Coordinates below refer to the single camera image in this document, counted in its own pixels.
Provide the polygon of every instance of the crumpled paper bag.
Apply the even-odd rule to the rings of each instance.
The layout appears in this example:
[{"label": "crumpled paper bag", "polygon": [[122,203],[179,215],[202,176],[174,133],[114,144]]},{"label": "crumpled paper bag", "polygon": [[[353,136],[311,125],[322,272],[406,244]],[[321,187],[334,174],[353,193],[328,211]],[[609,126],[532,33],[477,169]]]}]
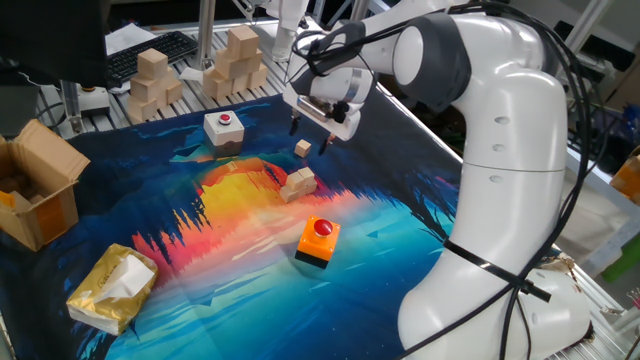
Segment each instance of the crumpled paper bag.
[{"label": "crumpled paper bag", "polygon": [[153,260],[113,244],[67,300],[69,316],[120,335],[138,315],[157,274],[158,266]]}]

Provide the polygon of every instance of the box flap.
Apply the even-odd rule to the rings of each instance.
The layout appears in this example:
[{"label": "box flap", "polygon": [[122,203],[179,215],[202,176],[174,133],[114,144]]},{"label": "box flap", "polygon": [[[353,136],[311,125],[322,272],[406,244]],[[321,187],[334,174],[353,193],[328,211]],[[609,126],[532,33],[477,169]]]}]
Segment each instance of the box flap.
[{"label": "box flap", "polygon": [[9,144],[0,136],[0,178],[13,174],[14,166],[9,152]]},{"label": "box flap", "polygon": [[38,120],[31,120],[16,142],[50,164],[70,182],[76,180],[89,165],[89,159]]}]

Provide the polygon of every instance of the desk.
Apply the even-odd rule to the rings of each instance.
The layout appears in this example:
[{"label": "desk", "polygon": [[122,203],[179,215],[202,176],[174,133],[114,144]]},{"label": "desk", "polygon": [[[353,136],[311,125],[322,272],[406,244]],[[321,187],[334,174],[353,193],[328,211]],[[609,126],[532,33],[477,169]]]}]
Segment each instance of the desk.
[{"label": "desk", "polygon": [[[224,31],[232,25],[233,24],[216,25],[212,44],[215,49],[225,46],[226,33]],[[182,30],[190,36],[195,36],[196,29],[197,28],[194,26],[184,28]],[[273,35],[275,35],[275,29],[276,23],[273,21],[260,22],[256,28],[256,31],[262,39],[261,49],[265,53],[264,62],[269,68],[267,85],[255,91],[245,90],[240,94],[234,94],[220,102],[216,102],[202,93],[201,86],[198,83],[186,81],[184,86],[184,99],[180,100],[177,104],[161,109],[152,121],[159,121],[164,118],[171,118],[177,115],[189,114],[205,109],[215,109],[217,107],[230,104],[239,104],[247,100],[276,95],[282,92],[284,88],[283,81],[286,70],[285,66],[273,63],[269,60],[269,50],[271,48],[271,42],[273,41]],[[174,64],[173,66],[176,71],[181,72],[187,65],[189,65],[189,59]],[[127,94],[118,96],[110,95],[110,103],[112,106],[110,116],[83,119],[87,131],[104,132],[130,126],[130,122],[128,121],[124,111],[127,96]],[[396,99],[389,98],[389,100],[393,102],[400,111],[409,116],[416,124],[418,124],[418,126],[427,132],[436,145],[444,147],[445,150],[443,151],[448,151],[448,148],[446,148],[438,138],[424,127],[424,125],[422,125],[417,118],[406,110],[406,108],[404,108]],[[42,90],[38,104],[39,107],[43,108],[46,107],[47,104],[52,104],[58,101],[60,101],[59,94],[55,90],[47,88]],[[58,116],[58,112],[52,111],[52,114],[47,114],[43,121],[47,124],[51,124],[51,120],[56,119]],[[61,126],[57,131],[65,138],[71,138],[74,136],[68,124],[63,124],[63,126]],[[577,270],[577,278],[580,286],[585,290],[589,299],[597,336],[592,343],[583,343],[574,348],[566,349],[557,355],[554,355],[552,359],[622,359],[627,349],[630,348],[631,343],[626,339],[617,338],[615,334],[609,330],[606,325],[606,321],[598,312],[603,306],[619,308],[619,305],[580,269]]]}]

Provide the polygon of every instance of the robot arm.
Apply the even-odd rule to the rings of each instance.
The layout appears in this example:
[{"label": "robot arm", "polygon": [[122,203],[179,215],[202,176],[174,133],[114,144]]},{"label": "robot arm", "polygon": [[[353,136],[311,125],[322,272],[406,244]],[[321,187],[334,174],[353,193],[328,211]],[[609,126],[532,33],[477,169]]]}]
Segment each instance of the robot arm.
[{"label": "robot arm", "polygon": [[[375,86],[374,71],[395,75],[407,95],[436,111],[445,109],[468,84],[469,59],[451,17],[444,14],[416,17],[416,14],[428,14],[436,10],[436,5],[454,4],[455,1],[439,4],[405,1],[362,22],[338,24],[330,34],[305,39],[298,45],[310,46],[314,40],[315,51],[355,46],[340,58],[314,62],[314,69],[301,57],[294,56],[289,66],[292,81],[285,90],[285,101],[342,140],[350,139],[357,129],[358,110]],[[398,34],[357,46],[364,37],[379,34],[390,24],[403,23],[408,23],[408,27]],[[319,102],[324,105],[310,106]],[[342,104],[338,108],[344,111],[325,111],[327,107],[335,108],[336,104]]]},{"label": "robot arm", "polygon": [[233,0],[233,2],[251,21],[257,7],[264,8],[267,14],[279,20],[271,57],[276,62],[289,60],[291,45],[295,40],[300,21],[304,19],[309,0]]},{"label": "robot arm", "polygon": [[[546,54],[533,29],[484,14],[431,13],[455,2],[462,1],[404,0],[383,14],[303,39],[298,45],[317,53],[349,44],[352,51],[314,61],[294,56],[283,96],[294,110],[345,141],[356,133],[359,109],[375,84],[369,68],[393,74],[406,94],[436,110],[458,108],[467,122],[467,143],[449,240],[518,274],[557,220],[566,154],[565,95],[542,71]],[[402,26],[391,36],[358,42],[396,24]],[[571,278],[535,270],[527,279],[551,294],[548,303],[518,295],[531,329],[532,358],[579,341],[590,316]],[[429,338],[506,285],[446,248],[402,302],[403,345]],[[497,359],[506,303],[501,298],[412,358]],[[514,315],[510,321],[507,358],[523,359],[524,319]]]}]

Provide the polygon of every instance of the stacked wooden blocks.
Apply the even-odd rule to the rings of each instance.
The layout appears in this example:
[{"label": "stacked wooden blocks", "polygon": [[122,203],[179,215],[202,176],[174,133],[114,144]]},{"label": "stacked wooden blocks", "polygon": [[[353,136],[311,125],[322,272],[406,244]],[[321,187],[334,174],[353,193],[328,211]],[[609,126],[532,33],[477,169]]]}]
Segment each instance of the stacked wooden blocks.
[{"label": "stacked wooden blocks", "polygon": [[182,99],[182,83],[176,79],[169,59],[149,49],[138,54],[138,74],[131,79],[127,113],[134,123],[152,118],[158,109]]},{"label": "stacked wooden blocks", "polygon": [[258,35],[250,27],[240,26],[230,29],[228,37],[228,47],[216,52],[215,67],[203,76],[205,94],[216,100],[267,82]]},{"label": "stacked wooden blocks", "polygon": [[311,194],[318,188],[315,174],[308,167],[300,169],[287,177],[287,184],[280,189],[280,196],[286,203]]}]

